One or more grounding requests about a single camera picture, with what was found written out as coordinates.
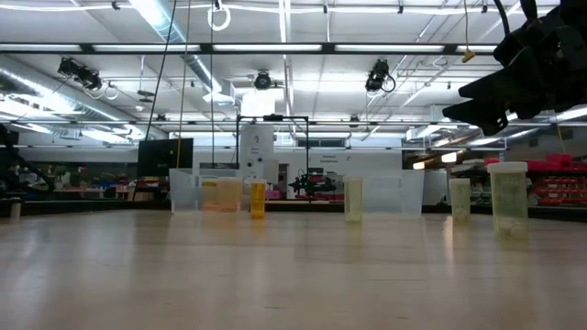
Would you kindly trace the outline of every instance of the black screen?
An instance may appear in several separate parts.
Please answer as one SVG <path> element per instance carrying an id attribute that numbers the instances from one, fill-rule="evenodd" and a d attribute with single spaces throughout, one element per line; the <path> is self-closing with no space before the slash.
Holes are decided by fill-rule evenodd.
<path id="1" fill-rule="evenodd" d="M 182 138 L 180 169 L 191 169 L 194 139 Z M 138 144 L 138 176 L 168 176 L 177 167 L 177 139 L 142 141 Z"/>

